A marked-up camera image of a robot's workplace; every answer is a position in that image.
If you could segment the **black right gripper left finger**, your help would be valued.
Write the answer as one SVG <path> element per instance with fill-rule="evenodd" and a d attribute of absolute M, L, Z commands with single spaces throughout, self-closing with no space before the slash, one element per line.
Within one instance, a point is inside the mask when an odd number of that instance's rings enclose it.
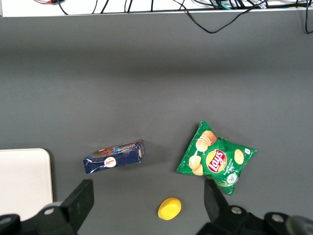
<path fill-rule="evenodd" d="M 94 205 L 93 180 L 83 180 L 59 205 L 37 215 L 39 235 L 76 235 Z"/>

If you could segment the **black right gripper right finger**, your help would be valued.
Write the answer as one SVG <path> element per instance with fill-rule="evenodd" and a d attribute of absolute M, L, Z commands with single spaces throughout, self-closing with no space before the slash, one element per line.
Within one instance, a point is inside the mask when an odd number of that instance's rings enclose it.
<path fill-rule="evenodd" d="M 199 235 L 263 235 L 264 222 L 240 206 L 229 205 L 214 180 L 204 181 L 204 206 L 209 222 Z"/>

